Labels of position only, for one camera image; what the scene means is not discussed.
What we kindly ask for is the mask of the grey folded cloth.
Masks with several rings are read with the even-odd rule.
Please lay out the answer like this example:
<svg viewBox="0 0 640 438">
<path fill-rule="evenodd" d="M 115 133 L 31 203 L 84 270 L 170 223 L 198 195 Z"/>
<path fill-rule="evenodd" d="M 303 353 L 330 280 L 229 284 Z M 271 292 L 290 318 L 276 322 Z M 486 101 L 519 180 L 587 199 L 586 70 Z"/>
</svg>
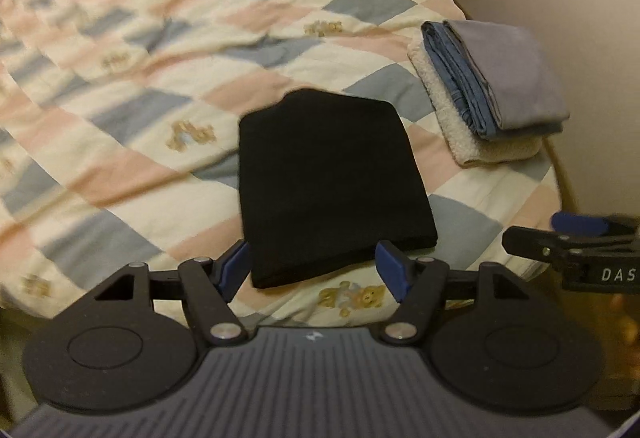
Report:
<svg viewBox="0 0 640 438">
<path fill-rule="evenodd" d="M 560 82 L 529 31 L 473 20 L 448 21 L 446 28 L 484 78 L 501 129 L 560 126 L 568 120 Z"/>
</svg>

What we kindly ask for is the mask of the black garment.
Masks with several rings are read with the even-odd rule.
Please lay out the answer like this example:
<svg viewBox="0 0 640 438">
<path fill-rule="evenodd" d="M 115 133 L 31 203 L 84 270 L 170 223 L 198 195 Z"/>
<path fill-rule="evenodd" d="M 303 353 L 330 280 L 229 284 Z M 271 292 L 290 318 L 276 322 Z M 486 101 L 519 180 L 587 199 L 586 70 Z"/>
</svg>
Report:
<svg viewBox="0 0 640 438">
<path fill-rule="evenodd" d="M 255 288 L 278 288 L 438 233 L 404 123 L 388 102 L 299 89 L 239 124 L 242 228 Z"/>
</svg>

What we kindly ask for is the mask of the blue folded cloth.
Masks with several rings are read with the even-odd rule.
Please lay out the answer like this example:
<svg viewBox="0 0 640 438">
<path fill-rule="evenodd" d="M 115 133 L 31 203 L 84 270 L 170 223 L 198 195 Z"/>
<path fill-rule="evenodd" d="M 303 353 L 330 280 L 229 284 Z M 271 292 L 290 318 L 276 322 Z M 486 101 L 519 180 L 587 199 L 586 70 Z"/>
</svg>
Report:
<svg viewBox="0 0 640 438">
<path fill-rule="evenodd" d="M 501 129 L 488 101 L 488 86 L 474 70 L 462 43 L 446 28 L 448 21 L 426 21 L 421 26 L 422 47 L 445 85 L 461 119 L 478 138 L 487 141 L 542 137 L 558 134 L 562 125 L 542 125 L 517 130 Z"/>
</svg>

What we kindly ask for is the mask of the checkered patchwork quilt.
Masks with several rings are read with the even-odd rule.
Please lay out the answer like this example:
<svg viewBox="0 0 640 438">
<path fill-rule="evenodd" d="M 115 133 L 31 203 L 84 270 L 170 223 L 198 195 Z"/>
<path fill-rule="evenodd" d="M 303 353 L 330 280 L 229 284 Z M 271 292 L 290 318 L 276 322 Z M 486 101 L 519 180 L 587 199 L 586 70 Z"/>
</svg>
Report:
<svg viewBox="0 0 640 438">
<path fill-rule="evenodd" d="M 52 318 L 132 260 L 241 235 L 240 117 L 312 87 L 390 102 L 433 206 L 435 254 L 511 257 L 510 224 L 560 205 L 544 154 L 461 167 L 408 49 L 454 0 L 1 0 L 1 305 Z"/>
</svg>

